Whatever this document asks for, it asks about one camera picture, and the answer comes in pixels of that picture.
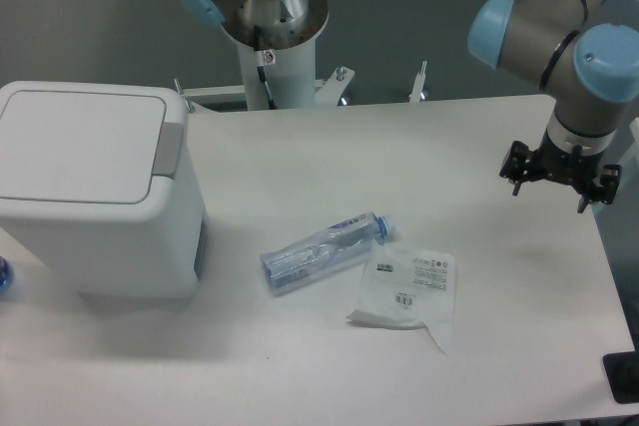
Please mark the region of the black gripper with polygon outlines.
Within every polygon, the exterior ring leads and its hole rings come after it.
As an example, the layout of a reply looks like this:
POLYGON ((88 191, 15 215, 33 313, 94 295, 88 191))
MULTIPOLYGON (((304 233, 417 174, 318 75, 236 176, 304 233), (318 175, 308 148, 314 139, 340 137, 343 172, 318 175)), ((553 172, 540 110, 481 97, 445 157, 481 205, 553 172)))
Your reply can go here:
POLYGON ((514 141, 504 156, 499 176, 513 185, 514 196, 524 181, 548 180, 570 186, 580 194, 577 212, 584 213, 589 205, 611 205, 620 186, 622 167, 604 165, 598 174, 601 159, 601 153, 564 152, 545 134, 532 153, 524 143, 514 141))

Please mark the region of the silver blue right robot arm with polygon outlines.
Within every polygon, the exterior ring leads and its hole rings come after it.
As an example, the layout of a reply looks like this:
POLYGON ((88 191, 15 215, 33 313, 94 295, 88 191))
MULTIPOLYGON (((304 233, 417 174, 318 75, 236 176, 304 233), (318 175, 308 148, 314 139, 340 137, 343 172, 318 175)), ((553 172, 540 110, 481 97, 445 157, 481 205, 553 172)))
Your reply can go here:
POLYGON ((488 0, 470 27, 479 61, 533 84, 555 101, 538 148, 520 141, 500 176, 516 188, 550 181, 585 205, 612 204, 623 169, 602 158, 638 96, 638 33, 615 24, 586 28, 606 0, 488 0))

